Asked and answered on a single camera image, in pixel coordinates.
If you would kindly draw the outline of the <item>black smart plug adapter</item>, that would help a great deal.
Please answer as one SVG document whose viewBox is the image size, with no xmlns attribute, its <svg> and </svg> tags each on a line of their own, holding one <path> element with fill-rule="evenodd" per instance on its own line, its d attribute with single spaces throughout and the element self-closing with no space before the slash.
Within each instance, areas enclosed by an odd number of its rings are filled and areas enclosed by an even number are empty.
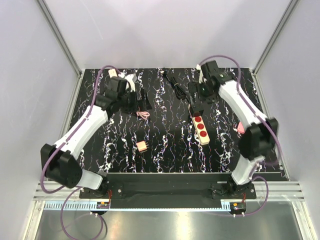
<svg viewBox="0 0 320 240">
<path fill-rule="evenodd" d="M 204 112 L 202 104 L 191 104 L 189 110 L 192 116 L 201 116 Z"/>
</svg>

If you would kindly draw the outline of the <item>pink cube plug adapter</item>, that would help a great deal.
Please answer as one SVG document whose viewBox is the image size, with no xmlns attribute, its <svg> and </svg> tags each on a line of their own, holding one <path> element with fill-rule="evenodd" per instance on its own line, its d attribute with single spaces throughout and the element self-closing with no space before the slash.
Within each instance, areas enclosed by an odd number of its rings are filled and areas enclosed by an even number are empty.
<svg viewBox="0 0 320 240">
<path fill-rule="evenodd" d="M 140 141 L 136 143 L 137 150 L 142 153 L 148 149 L 148 144 L 145 141 Z"/>
</svg>

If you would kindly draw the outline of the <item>white pink power strip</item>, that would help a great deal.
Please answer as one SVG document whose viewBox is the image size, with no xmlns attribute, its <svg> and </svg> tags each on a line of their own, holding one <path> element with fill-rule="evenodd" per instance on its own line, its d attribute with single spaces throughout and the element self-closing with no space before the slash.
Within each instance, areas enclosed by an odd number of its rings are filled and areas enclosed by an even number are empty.
<svg viewBox="0 0 320 240">
<path fill-rule="evenodd" d="M 117 71 L 113 68 L 113 69 L 109 69 L 108 70 L 108 74 L 109 76 L 112 78 L 112 77 L 117 77 L 118 76 L 118 73 Z"/>
</svg>

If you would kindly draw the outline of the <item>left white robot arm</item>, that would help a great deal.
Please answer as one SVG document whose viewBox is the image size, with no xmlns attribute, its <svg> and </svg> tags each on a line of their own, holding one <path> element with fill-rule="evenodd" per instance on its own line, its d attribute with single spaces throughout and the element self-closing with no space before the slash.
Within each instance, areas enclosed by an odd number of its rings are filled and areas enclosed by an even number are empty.
<svg viewBox="0 0 320 240">
<path fill-rule="evenodd" d="M 91 104 L 73 127 L 54 144 L 46 143 L 41 148 L 42 178 L 69 189 L 88 188 L 97 198 L 108 193 L 104 177 L 81 168 L 77 160 L 95 132 L 116 112 L 135 114 L 152 108 L 144 90 L 141 91 L 141 99 L 137 98 L 136 81 L 135 74 L 113 76 L 103 93 L 94 93 Z"/>
</svg>

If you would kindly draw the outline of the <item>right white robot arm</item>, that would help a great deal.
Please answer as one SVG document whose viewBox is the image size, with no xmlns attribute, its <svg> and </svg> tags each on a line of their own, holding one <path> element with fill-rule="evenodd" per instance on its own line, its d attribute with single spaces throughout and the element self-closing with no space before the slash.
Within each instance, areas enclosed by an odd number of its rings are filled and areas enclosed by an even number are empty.
<svg viewBox="0 0 320 240">
<path fill-rule="evenodd" d="M 203 102 L 223 99 L 244 130 L 238 142 L 240 156 L 237 165 L 221 192 L 236 199 L 249 188 L 255 170 L 274 148 L 279 124 L 275 118 L 268 118 L 245 95 L 238 82 L 240 75 L 222 71 L 215 60 L 197 65 L 196 70 L 199 72 L 198 81 L 188 85 L 189 113 L 200 143 L 206 145 L 210 142 L 202 119 Z"/>
</svg>

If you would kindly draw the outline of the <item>beige red power strip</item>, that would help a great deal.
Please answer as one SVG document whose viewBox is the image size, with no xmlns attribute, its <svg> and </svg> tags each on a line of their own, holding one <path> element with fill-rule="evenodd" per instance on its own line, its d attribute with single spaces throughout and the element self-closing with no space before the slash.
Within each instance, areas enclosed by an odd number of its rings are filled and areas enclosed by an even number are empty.
<svg viewBox="0 0 320 240">
<path fill-rule="evenodd" d="M 199 143 L 202 146 L 208 145 L 210 143 L 210 137 L 201 113 L 198 111 L 194 111 L 191 104 L 189 104 L 188 110 L 190 113 L 193 126 L 195 127 L 195 135 L 197 136 Z"/>
</svg>

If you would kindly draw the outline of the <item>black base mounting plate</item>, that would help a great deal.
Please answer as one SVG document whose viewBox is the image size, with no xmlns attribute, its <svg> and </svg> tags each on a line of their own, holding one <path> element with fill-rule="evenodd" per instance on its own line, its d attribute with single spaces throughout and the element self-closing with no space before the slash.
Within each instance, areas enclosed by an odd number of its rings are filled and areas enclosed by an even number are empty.
<svg viewBox="0 0 320 240">
<path fill-rule="evenodd" d="M 230 173 L 109 173 L 98 190 L 86 188 L 81 198 L 196 195 L 213 199 L 254 200 L 253 183 L 236 186 Z"/>
</svg>

